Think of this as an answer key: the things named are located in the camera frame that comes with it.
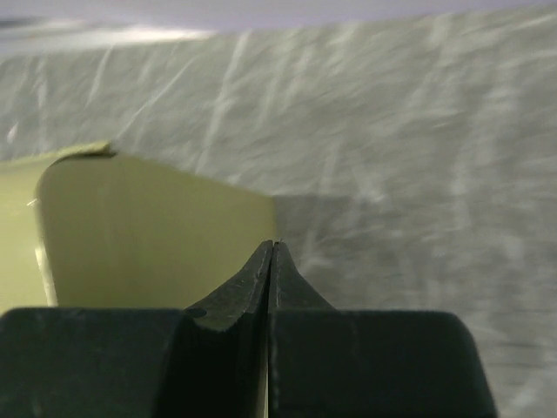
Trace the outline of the yellow-green metal tool chest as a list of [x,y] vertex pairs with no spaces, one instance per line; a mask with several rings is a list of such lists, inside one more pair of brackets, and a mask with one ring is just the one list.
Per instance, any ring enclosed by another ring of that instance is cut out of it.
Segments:
[[275,235],[260,193],[89,145],[1,165],[1,318],[185,309]]

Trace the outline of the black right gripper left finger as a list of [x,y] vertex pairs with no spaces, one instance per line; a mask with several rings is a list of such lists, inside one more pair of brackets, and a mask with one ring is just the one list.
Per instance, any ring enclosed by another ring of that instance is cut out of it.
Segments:
[[1,318],[4,417],[260,417],[273,243],[185,309],[19,307]]

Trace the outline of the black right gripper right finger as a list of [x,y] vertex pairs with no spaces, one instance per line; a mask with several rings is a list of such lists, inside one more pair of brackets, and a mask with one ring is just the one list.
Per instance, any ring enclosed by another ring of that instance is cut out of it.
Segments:
[[269,273],[272,417],[495,417],[479,350],[455,314],[340,310],[286,244]]

